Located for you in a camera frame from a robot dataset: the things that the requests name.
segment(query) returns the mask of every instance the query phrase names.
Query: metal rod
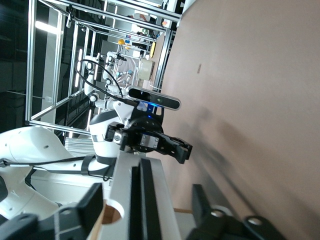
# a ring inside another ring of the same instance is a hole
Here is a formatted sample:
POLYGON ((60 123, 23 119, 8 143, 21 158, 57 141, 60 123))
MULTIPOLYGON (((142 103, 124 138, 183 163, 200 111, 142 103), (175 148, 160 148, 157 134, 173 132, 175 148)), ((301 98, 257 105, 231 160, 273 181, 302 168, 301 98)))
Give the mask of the metal rod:
POLYGON ((73 30, 73 43, 72 43, 72 53, 71 53, 71 65, 70 65, 70 78, 68 86, 68 96, 72 94, 72 88, 74 86, 74 76, 75 76, 75 63, 76 63, 76 51, 77 51, 77 40, 78 40, 78 22, 74 22, 73 30))
POLYGON ((144 50, 144 49, 135 47, 135 46, 133 46, 133 45, 131 45, 131 46, 125 45, 124 47, 125 47, 125 48, 129 48, 129 49, 131 49, 131 50, 135 50, 135 51, 144 51, 144 52, 146 51, 146 50, 144 50))
POLYGON ((76 97, 79 94, 82 94, 84 91, 85 91, 84 88, 82 88, 81 90, 79 90, 79 91, 75 92, 74 94, 72 94, 71 97, 76 97))
POLYGON ((54 130, 57 130, 57 131, 73 132, 75 134, 91 136, 89 131, 86 131, 86 130, 83 130, 83 129, 73 128, 73 127, 70 127, 70 126, 62 126, 62 125, 43 122, 43 121, 31 120, 31 121, 29 121, 29 125, 32 125, 32 126, 43 126, 43 127, 48 128, 48 129, 54 129, 54 130))
POLYGON ((35 21, 37 16, 37 0, 29 0, 28 11, 28 52, 26 67, 25 120, 30 121, 32 115, 32 96, 34 87, 35 63, 35 21))
POLYGON ((96 31, 93 31, 92 42, 91 42, 91 52, 90 52, 91 57, 94 55, 94 51, 95 51, 96 34, 97 34, 96 31))
MULTIPOLYGON (((85 38, 84 38, 84 47, 83 47, 83 57, 82 59, 85 59, 85 56, 87 55, 87 51, 88 51, 88 42, 89 42, 89 32, 90 29, 86 28, 85 30, 85 38)), ((81 75, 84 76, 85 75, 85 69, 86 69, 86 64, 84 62, 82 62, 82 70, 81 70, 81 75)), ((80 88, 83 87, 83 82, 84 80, 82 78, 80 78, 80 88)))
POLYGON ((55 105, 47 107, 46 109, 42 110, 41 112, 38 112, 37 114, 33 115, 31 117, 31 120, 38 120, 39 118, 43 117, 47 113, 50 113, 52 110, 57 109, 58 107, 62 106, 63 104, 69 102, 72 99, 72 97, 66 97, 65 99, 57 102, 55 105))
MULTIPOLYGON (((18 94, 18 95, 24 95, 26 96, 27 94, 21 93, 21 92, 16 92, 16 91, 6 91, 7 93, 12 93, 12 94, 18 94)), ((32 96, 33 98, 36 99, 45 99, 44 97, 40 97, 40 96, 32 96)))
POLYGON ((147 40, 147 41, 151 41, 151 42, 155 42, 156 41, 156 39, 154 39, 152 37, 138 35, 137 33, 132 32, 132 31, 113 28, 111 26, 101 25, 101 24, 98 24, 98 23, 93 23, 93 22, 89 22, 89 21, 85 21, 85 20, 81 20, 81 21, 83 23, 85 23, 86 25, 92 26, 92 27, 95 27, 95 28, 100 28, 100 29, 109 30, 109 31, 116 32, 116 33, 122 33, 122 34, 126 34, 126 35, 131 35, 131 36, 139 37, 141 39, 144 39, 144 40, 147 40))
POLYGON ((175 23, 179 22, 181 18, 181 14, 164 10, 162 8, 136 0, 108 0, 108 2, 117 4, 119 6, 139 10, 148 14, 156 15, 160 18, 167 19, 175 23))
POLYGON ((140 57, 130 56, 130 55, 123 54, 123 53, 121 53, 121 56, 140 60, 140 57))
POLYGON ((172 36, 173 36, 173 31, 170 29, 167 29, 165 31, 165 38, 164 38, 164 42, 163 42, 163 47, 161 50, 161 54, 160 54, 160 59, 159 59, 159 64, 158 64, 158 68, 156 70, 156 74, 155 74, 155 79, 154 79, 154 86, 157 88, 157 92, 159 92, 161 83, 162 83, 162 77, 164 75, 165 69, 165 62, 168 59, 168 51, 170 48, 170 43, 172 40, 172 36))
POLYGON ((151 45, 152 45, 152 43, 148 43, 148 42, 144 42, 144 41, 132 39, 132 38, 125 37, 125 36, 120 36, 120 35, 112 34, 112 33, 105 32, 105 31, 96 31, 96 33, 97 33, 97 34, 106 35, 106 36, 110 36, 110 37, 114 37, 114 38, 131 40, 132 42, 141 43, 141 44, 145 44, 145 45, 148 45, 148 46, 151 46, 151 45))
POLYGON ((151 29, 151 30, 157 30, 160 32, 165 32, 166 28, 163 26, 158 26, 155 25, 153 23, 149 23, 146 21, 142 21, 142 20, 137 20, 131 17, 127 17, 127 16, 123 16, 123 15, 119 15, 119 14, 114 14, 112 12, 107 12, 107 11, 103 11, 91 6, 86 6, 80 3, 76 3, 70 0, 46 0, 47 2, 51 2, 51 3, 57 3, 57 4, 64 4, 64 5, 71 5, 74 9, 77 10, 81 10, 81 11, 85 11, 91 14, 96 14, 96 15, 100 15, 100 16, 106 16, 106 17, 110 17, 113 18, 115 20, 120 20, 123 22, 127 22, 127 23, 134 23, 137 24, 143 28, 147 28, 147 29, 151 29))
POLYGON ((57 34, 55 40, 55 56, 54 56, 54 72, 53 72, 53 93, 52 104, 55 106, 58 98, 59 78, 60 78, 60 63, 61 63, 61 32, 62 32, 63 14, 59 12, 57 22, 57 34))

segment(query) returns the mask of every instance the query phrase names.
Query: white robot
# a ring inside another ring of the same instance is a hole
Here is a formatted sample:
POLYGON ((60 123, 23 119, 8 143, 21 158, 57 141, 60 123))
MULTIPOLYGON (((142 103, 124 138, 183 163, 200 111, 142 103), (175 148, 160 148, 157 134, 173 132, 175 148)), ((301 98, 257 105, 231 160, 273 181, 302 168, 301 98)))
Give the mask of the white robot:
MULTIPOLYGON (((98 53, 96 57, 87 55, 84 57, 85 68, 88 70, 88 77, 84 83, 84 94, 87 95, 91 102, 95 103, 95 106, 102 109, 111 109, 109 107, 108 97, 102 100, 100 95, 95 91, 93 84, 95 81, 95 74, 97 72, 97 68, 99 67, 101 55, 98 53)), ((105 66, 103 67, 102 78, 105 81, 105 90, 112 92, 117 95, 121 95, 122 97, 126 95, 125 87, 128 86, 129 80, 132 78, 134 72, 132 70, 127 70, 124 72, 116 72, 112 73, 112 71, 116 71, 118 68, 114 67, 118 65, 118 61, 127 61, 126 58, 121 56, 120 52, 109 51, 106 55, 103 56, 105 58, 105 66), (126 76, 125 80, 119 80, 120 77, 126 76), (120 87, 119 82, 125 83, 125 87, 120 87)))
POLYGON ((178 161, 188 159, 190 145, 164 135, 161 126, 163 108, 177 110, 180 101, 137 87, 129 87, 126 96, 128 99, 122 101, 110 100, 112 109, 91 120, 95 157, 74 158, 56 135, 43 127, 23 127, 0 134, 0 214, 10 220, 19 214, 36 213, 41 220, 59 208, 26 184, 33 166, 50 172, 102 176, 119 151, 155 150, 178 161), (161 115, 156 114, 156 108, 162 109, 161 115))

